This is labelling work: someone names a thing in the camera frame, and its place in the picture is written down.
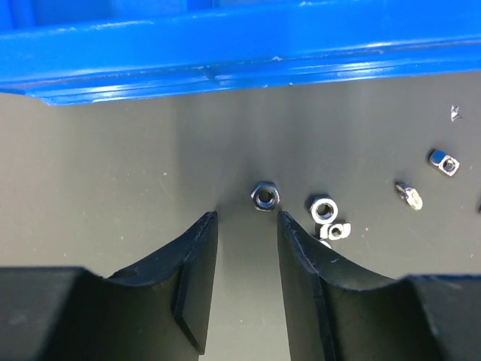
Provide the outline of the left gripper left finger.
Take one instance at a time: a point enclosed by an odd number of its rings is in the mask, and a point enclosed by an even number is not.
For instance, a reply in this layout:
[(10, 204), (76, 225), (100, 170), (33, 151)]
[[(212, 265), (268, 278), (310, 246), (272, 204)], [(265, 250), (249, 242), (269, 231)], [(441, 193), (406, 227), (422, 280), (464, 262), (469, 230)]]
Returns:
[(3, 360), (197, 360), (205, 352), (218, 217), (108, 278), (78, 266), (1, 270)]

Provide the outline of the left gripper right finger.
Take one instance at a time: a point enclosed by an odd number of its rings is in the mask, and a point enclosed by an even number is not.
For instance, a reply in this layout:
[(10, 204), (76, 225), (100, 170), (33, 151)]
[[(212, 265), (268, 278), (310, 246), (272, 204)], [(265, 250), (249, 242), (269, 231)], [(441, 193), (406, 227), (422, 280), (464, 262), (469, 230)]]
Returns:
[(277, 244), (293, 360), (478, 360), (479, 275), (391, 279), (308, 234), (287, 212)]

